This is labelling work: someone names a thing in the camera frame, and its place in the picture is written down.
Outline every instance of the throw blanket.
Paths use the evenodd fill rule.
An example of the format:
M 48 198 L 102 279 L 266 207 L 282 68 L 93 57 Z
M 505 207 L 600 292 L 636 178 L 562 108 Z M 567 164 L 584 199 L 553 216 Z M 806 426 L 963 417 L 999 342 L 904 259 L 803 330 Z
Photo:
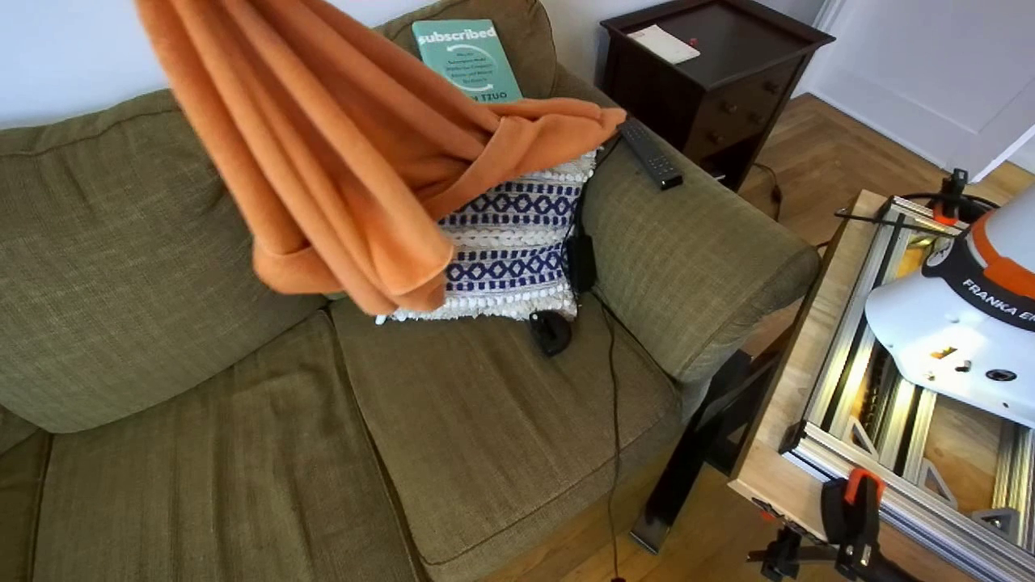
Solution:
M 476 103 L 324 0 L 140 0 L 189 126 L 285 293 L 366 312 L 444 303 L 441 216 L 581 154 L 624 119 L 584 100 Z

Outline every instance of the green book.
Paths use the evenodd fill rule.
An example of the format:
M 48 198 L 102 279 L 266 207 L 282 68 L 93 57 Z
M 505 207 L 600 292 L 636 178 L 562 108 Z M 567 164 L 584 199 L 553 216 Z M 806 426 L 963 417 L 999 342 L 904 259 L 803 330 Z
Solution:
M 514 68 L 490 19 L 416 19 L 416 52 L 473 100 L 519 100 Z

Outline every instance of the white paper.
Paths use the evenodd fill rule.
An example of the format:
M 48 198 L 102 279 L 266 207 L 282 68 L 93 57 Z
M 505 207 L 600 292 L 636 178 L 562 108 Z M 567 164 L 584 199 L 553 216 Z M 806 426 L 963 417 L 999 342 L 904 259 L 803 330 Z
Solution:
M 661 26 L 634 29 L 627 33 L 627 39 L 639 41 L 645 52 L 661 54 L 669 63 L 702 54 L 697 47 L 684 45 L 683 39 L 669 37 Z

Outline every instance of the couch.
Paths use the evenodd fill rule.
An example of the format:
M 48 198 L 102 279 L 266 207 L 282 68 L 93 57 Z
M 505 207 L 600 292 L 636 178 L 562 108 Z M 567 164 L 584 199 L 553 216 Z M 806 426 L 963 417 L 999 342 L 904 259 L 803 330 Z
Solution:
M 529 97 L 604 100 L 555 63 L 537 0 L 378 33 L 414 47 L 414 15 L 490 15 Z M 618 486 L 664 465 L 713 370 L 815 274 L 678 164 L 666 194 L 624 144 L 598 167 L 598 280 L 543 356 L 519 321 L 268 292 L 172 94 L 0 131 L 0 578 L 490 578 L 543 552 L 618 459 Z M 569 567 L 543 556 L 525 578 Z

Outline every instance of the patterned pillow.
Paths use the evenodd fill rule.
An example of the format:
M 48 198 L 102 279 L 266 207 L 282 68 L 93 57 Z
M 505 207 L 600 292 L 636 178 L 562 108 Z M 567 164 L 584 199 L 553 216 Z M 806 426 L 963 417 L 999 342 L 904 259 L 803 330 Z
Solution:
M 576 205 L 592 178 L 596 153 L 546 170 L 505 180 L 444 221 L 456 241 L 447 267 L 447 303 L 437 310 L 395 310 L 389 321 L 459 321 L 560 310 L 576 316 L 567 279 L 567 250 Z

